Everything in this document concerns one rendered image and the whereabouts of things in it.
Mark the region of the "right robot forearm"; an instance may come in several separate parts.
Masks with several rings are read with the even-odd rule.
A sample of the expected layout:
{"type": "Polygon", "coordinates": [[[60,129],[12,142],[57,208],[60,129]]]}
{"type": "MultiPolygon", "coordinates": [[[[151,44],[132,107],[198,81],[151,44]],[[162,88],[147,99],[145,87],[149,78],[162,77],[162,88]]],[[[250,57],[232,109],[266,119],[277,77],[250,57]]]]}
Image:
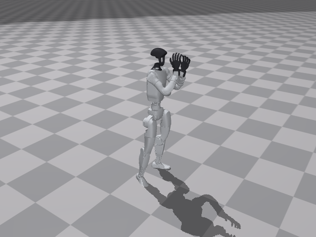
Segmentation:
{"type": "Polygon", "coordinates": [[[172,79],[163,90],[164,93],[169,94],[173,89],[175,89],[175,85],[177,84],[178,81],[179,81],[178,71],[174,71],[172,79]]]}

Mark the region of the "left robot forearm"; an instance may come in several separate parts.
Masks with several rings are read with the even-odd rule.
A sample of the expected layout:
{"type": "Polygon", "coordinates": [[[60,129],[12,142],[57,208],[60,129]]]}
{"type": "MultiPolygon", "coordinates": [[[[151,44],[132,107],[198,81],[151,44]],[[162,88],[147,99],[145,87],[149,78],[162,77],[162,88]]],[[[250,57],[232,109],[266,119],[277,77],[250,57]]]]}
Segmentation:
{"type": "Polygon", "coordinates": [[[180,71],[179,81],[177,82],[178,86],[183,86],[183,84],[184,84],[186,77],[185,76],[183,77],[183,74],[184,73],[182,71],[180,71]]]}

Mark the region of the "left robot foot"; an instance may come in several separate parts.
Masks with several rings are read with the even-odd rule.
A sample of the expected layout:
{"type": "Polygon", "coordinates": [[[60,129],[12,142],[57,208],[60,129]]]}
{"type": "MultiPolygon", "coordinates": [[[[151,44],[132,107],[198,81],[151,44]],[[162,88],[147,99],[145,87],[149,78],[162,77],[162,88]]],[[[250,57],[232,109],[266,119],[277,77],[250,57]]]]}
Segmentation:
{"type": "Polygon", "coordinates": [[[156,164],[156,162],[154,161],[153,163],[152,163],[152,168],[160,168],[160,169],[170,169],[170,166],[169,165],[166,165],[166,164],[164,164],[164,163],[162,163],[162,162],[158,162],[158,164],[156,164]]]}

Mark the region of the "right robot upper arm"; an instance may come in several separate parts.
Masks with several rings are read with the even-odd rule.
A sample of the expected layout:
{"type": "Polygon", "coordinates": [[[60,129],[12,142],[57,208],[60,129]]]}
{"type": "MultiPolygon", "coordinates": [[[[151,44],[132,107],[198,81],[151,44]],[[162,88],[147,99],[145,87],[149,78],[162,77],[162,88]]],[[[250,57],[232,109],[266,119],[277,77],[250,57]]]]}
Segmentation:
{"type": "Polygon", "coordinates": [[[147,76],[147,81],[149,83],[151,83],[153,86],[155,86],[155,88],[164,96],[170,96],[171,92],[169,94],[164,93],[164,87],[163,84],[160,82],[160,80],[158,79],[157,75],[155,73],[150,73],[147,76]]]}

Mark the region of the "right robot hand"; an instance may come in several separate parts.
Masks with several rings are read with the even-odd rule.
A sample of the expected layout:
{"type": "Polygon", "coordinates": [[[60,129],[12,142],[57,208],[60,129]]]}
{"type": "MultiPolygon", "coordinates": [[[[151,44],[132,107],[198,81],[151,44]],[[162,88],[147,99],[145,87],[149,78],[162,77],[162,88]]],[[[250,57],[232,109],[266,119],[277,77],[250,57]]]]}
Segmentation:
{"type": "Polygon", "coordinates": [[[171,58],[170,58],[170,63],[171,63],[171,65],[172,65],[172,67],[174,68],[174,69],[173,69],[173,72],[174,72],[174,71],[178,71],[178,76],[179,76],[179,75],[180,75],[180,69],[179,69],[179,67],[180,67],[180,60],[181,60],[182,54],[180,55],[180,57],[179,57],[179,53],[178,53],[177,57],[176,57],[176,55],[177,55],[177,53],[175,53],[175,56],[174,56],[174,53],[173,53],[173,55],[172,55],[172,61],[171,61],[171,58]],[[178,57],[179,57],[179,59],[178,59],[178,57]],[[177,60],[176,60],[176,59],[177,59],[177,60]]]}

